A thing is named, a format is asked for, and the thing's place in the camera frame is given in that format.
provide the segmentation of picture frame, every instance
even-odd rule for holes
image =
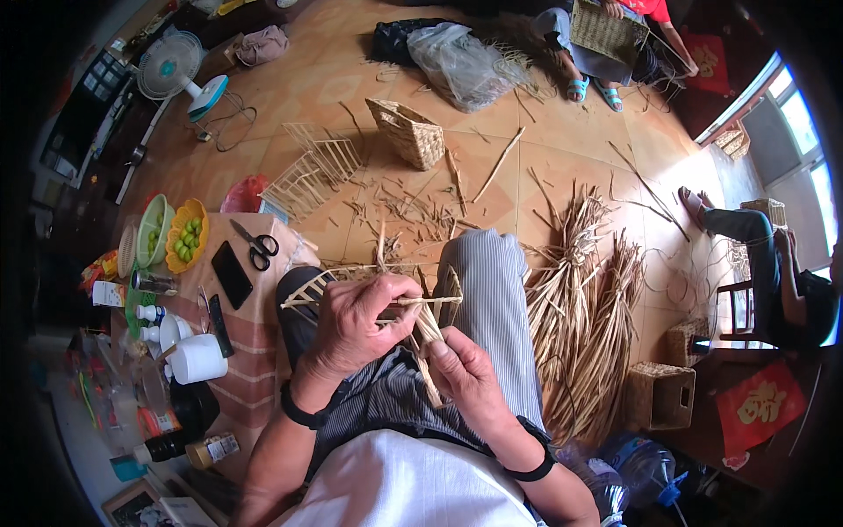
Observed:
[[[172,525],[160,502],[161,495],[141,479],[102,504],[113,527],[163,527]]]

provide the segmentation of white bottle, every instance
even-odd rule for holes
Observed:
[[[161,342],[161,329],[156,325],[141,328],[141,340]]]
[[[159,305],[136,305],[135,316],[140,319],[146,319],[155,325],[161,325],[161,320],[167,315],[167,308]]]

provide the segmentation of slippers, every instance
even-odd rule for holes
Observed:
[[[604,88],[603,84],[599,81],[594,83],[594,85],[597,86],[597,89],[599,89],[600,93],[603,94],[603,98],[606,99],[606,103],[612,111],[621,113],[624,110],[624,103],[620,100],[620,96],[618,96],[618,90],[614,88]],[[620,104],[620,110],[616,110],[613,106],[614,104]]]
[[[697,214],[700,212],[700,207],[702,207],[702,200],[699,196],[688,190],[687,186],[681,186],[679,188],[679,200],[682,202],[683,207],[685,210],[688,211],[688,215],[694,225],[700,228],[702,232],[706,232],[706,228],[703,227],[702,223],[700,223],[700,219],[697,217]]]
[[[588,88],[588,84],[591,82],[589,77],[586,77],[584,81],[576,80],[575,78],[568,81],[568,100],[572,103],[581,103],[585,101],[585,88]],[[580,100],[574,100],[571,98],[573,94],[580,94],[583,96]]]

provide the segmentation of chinese character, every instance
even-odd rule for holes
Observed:
[[[751,424],[758,417],[762,422],[773,422],[779,417],[779,406],[787,397],[786,391],[778,391],[776,383],[761,381],[757,390],[750,390],[744,405],[738,409],[743,424]]]
[[[700,67],[700,77],[714,77],[714,67],[720,61],[717,59],[717,55],[708,49],[708,44],[695,47],[691,56],[694,57],[696,65]]]

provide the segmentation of white shirt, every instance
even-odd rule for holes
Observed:
[[[330,453],[304,500],[272,525],[535,527],[524,492],[493,459],[392,430]]]

